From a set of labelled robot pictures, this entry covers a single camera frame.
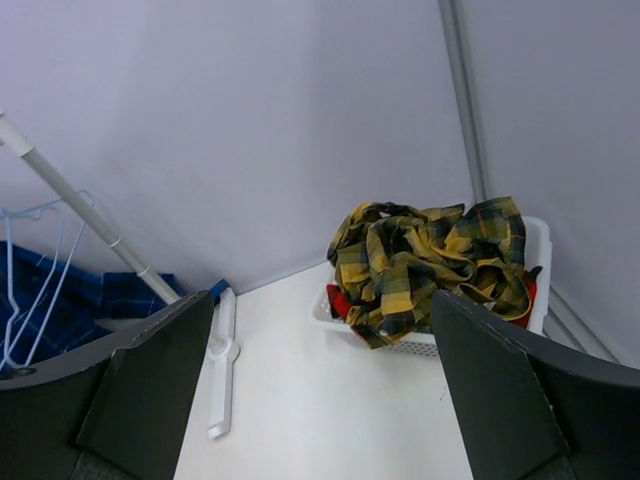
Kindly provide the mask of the light blue hanger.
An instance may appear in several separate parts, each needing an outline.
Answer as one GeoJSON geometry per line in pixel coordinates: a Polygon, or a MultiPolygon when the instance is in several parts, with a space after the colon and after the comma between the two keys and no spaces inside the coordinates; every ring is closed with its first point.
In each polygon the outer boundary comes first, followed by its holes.
{"type": "Polygon", "coordinates": [[[6,234],[1,241],[1,369],[12,371],[34,362],[53,316],[66,277],[66,266],[59,261],[65,214],[51,205],[19,212],[3,209],[1,221],[6,234]],[[57,221],[52,257],[15,242],[16,223],[38,222],[44,216],[54,216],[57,221]]]}
{"type": "MultiPolygon", "coordinates": [[[[73,256],[82,239],[86,224],[82,221],[71,220],[69,218],[70,208],[61,200],[50,201],[35,207],[47,205],[55,206],[65,214],[65,230],[59,261],[66,266],[66,277],[53,316],[32,364],[66,351],[94,331],[94,324],[84,313],[84,309],[67,300],[64,295],[65,287],[73,279],[73,256]]],[[[54,216],[44,216],[38,222],[21,221],[14,225],[14,235],[17,245],[52,257],[57,243],[57,221],[54,216]]],[[[5,228],[1,221],[1,241],[5,238],[5,228]]]]}

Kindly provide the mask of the yellow black plaid shirt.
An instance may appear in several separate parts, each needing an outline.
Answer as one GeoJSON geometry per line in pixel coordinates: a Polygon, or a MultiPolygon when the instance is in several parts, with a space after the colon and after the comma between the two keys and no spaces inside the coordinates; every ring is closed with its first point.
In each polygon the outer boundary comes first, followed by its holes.
{"type": "Polygon", "coordinates": [[[505,321],[523,321],[534,302],[526,239],[510,197],[427,209],[372,202],[344,219],[327,259],[349,305],[346,324],[379,349],[430,330],[439,290],[488,307],[505,321]]]}

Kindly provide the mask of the red black plaid shirt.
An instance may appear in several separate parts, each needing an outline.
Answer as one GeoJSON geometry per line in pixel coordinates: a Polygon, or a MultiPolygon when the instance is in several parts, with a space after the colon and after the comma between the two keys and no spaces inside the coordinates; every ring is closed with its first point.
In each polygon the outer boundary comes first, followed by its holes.
{"type": "MultiPolygon", "coordinates": [[[[526,271],[524,275],[524,282],[527,286],[527,290],[530,296],[531,303],[534,303],[537,296],[537,279],[542,272],[542,266],[536,266],[532,270],[526,271]]],[[[346,296],[341,292],[337,285],[329,284],[326,286],[327,299],[330,307],[330,314],[333,319],[345,320],[351,304],[347,300],[346,296]]],[[[530,311],[526,316],[512,321],[513,325],[517,325],[521,328],[527,329],[529,321],[533,311],[530,311]]]]}

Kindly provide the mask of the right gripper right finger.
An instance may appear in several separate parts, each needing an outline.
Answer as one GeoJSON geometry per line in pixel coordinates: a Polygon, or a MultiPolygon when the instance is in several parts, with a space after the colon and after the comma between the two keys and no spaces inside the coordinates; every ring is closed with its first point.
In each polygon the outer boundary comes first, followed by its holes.
{"type": "Polygon", "coordinates": [[[451,292],[432,329],[476,479],[636,479],[639,372],[451,292]]]}

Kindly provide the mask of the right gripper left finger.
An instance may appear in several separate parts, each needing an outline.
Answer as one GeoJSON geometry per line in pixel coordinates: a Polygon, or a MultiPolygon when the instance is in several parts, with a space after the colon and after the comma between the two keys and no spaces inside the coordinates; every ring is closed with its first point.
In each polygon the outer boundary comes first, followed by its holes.
{"type": "Polygon", "coordinates": [[[2,478],[173,478],[213,310],[196,293],[2,375],[2,478]]]}

